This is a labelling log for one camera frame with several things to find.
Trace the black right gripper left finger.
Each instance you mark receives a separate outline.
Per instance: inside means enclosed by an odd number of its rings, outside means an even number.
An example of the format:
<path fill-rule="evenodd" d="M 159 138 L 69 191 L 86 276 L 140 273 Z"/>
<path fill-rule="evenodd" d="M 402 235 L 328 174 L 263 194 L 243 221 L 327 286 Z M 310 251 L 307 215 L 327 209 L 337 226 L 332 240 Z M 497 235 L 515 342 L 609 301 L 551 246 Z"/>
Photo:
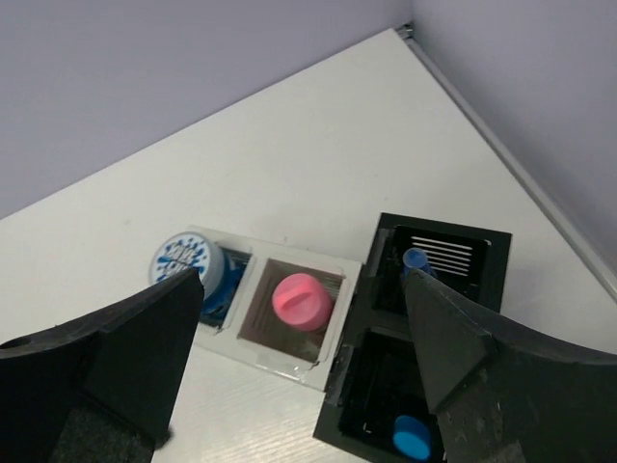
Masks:
<path fill-rule="evenodd" d="M 171 416 L 203 287 L 184 270 L 1 345 L 4 462 L 149 462 Z"/>

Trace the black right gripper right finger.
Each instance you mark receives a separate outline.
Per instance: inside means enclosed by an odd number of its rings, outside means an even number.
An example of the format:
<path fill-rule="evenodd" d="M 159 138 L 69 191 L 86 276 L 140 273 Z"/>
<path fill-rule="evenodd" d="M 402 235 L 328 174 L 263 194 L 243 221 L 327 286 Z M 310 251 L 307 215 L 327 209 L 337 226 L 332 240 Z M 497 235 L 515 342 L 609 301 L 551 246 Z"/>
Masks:
<path fill-rule="evenodd" d="M 476 304 L 419 270 L 406 293 L 421 329 L 455 339 L 421 375 L 450 462 L 613 462 L 616 357 Z"/>

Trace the blue cap black highlighter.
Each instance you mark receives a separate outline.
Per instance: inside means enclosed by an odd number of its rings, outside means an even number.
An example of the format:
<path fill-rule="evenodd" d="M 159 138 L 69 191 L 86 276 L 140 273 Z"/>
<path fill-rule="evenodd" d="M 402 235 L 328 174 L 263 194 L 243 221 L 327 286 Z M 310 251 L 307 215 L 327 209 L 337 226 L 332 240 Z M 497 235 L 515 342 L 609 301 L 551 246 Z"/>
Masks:
<path fill-rule="evenodd" d="M 403 415 L 395 419 L 392 441 L 401 453 L 414 460 L 427 461 L 431 457 L 430 431 L 414 417 Z"/>

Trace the clear blue-cap spray bottle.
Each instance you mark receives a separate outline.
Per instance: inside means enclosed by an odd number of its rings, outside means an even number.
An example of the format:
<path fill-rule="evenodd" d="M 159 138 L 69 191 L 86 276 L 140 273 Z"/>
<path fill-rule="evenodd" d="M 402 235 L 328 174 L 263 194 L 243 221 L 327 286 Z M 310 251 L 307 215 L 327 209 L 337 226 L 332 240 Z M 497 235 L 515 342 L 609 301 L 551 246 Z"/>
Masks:
<path fill-rule="evenodd" d="M 429 263 L 426 253 L 417 247 L 407 249 L 402 255 L 401 280 L 405 281 L 412 270 L 420 270 L 433 278 L 437 278 L 437 272 Z"/>

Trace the pink cap crayon tube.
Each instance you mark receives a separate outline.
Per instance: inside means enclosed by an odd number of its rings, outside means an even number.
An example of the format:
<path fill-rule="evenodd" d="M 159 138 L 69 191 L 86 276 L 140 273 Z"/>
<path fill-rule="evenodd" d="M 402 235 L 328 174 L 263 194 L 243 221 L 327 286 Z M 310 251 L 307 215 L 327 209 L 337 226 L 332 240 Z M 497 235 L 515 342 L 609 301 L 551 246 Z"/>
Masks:
<path fill-rule="evenodd" d="M 326 287 L 308 273 L 285 277 L 275 287 L 271 301 L 279 320 L 301 332 L 326 327 L 334 309 Z"/>

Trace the white slotted organizer box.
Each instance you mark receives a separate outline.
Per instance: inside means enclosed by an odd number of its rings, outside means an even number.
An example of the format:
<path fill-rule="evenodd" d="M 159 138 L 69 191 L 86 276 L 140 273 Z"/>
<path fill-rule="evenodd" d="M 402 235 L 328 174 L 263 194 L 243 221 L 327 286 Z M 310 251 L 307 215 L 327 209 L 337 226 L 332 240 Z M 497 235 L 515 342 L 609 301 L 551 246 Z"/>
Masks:
<path fill-rule="evenodd" d="M 196 346 L 325 391 L 362 264 L 193 227 L 245 271 L 223 323 L 199 325 Z"/>

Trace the aluminium table edge rail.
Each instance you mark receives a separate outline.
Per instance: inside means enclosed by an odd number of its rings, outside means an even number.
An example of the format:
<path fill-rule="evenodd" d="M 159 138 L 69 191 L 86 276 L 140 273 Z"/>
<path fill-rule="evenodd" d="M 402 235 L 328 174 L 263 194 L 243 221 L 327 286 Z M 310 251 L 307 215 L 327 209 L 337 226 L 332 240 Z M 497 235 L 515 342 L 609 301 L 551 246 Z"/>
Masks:
<path fill-rule="evenodd" d="M 525 190 L 527 196 L 536 203 L 552 225 L 568 242 L 586 268 L 595 276 L 611 297 L 616 299 L 616 274 L 605 263 L 604 259 L 596 252 L 577 227 L 569 220 L 566 214 L 544 191 L 540 184 L 517 160 L 511 150 L 498 139 L 496 134 L 473 109 L 459 90 L 422 50 L 414 38 L 414 25 L 411 22 L 405 23 L 397 27 L 395 32 L 438 81 L 444 91 L 517 180 L 518 184 Z"/>

